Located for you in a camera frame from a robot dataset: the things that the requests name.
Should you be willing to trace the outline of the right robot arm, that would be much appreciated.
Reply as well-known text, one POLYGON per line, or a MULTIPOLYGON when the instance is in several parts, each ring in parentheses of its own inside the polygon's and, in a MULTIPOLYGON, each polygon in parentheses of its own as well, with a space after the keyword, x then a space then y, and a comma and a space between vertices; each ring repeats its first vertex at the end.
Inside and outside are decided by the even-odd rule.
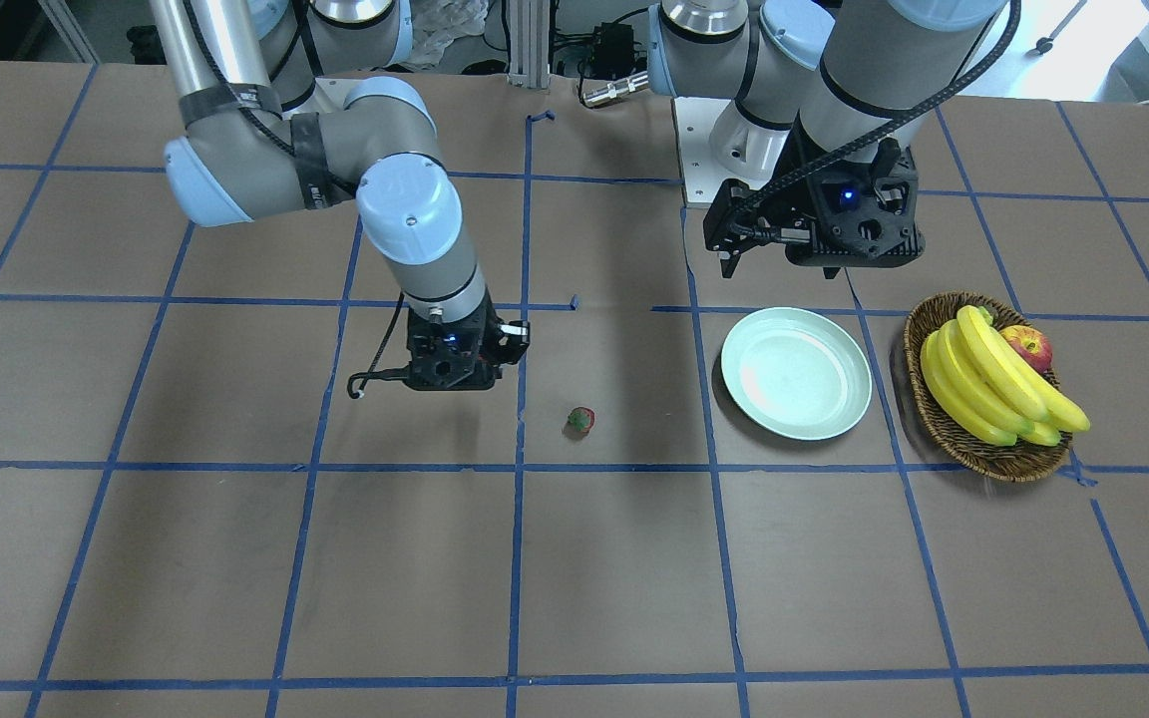
POLYGON ((355 201, 409 306, 409 363, 350 376, 419 391, 491 388, 529 349, 498 317, 444 169, 432 114, 383 76, 412 49, 407 1, 155 1, 186 131, 165 177, 201 227, 355 201))

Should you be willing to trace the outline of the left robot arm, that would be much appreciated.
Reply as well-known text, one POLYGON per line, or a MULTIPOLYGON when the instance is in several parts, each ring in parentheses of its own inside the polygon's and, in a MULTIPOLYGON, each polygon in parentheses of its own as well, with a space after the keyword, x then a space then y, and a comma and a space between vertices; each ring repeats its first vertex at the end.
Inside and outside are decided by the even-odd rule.
POLYGON ((1018 1, 660 1, 647 76, 662 96, 724 99, 784 136, 758 190, 728 178, 708 201, 722 276, 768 245, 818 267, 921 258, 913 137, 1012 40, 1018 1))

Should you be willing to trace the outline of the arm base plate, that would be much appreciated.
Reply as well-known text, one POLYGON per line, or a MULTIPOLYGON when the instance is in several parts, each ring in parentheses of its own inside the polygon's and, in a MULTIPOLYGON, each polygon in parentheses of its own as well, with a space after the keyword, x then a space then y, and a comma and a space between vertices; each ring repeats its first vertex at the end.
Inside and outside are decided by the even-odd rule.
POLYGON ((674 96, 684 203, 707 208, 726 179, 748 183, 753 190, 769 182, 803 96, 802 92, 781 90, 742 100, 674 96))

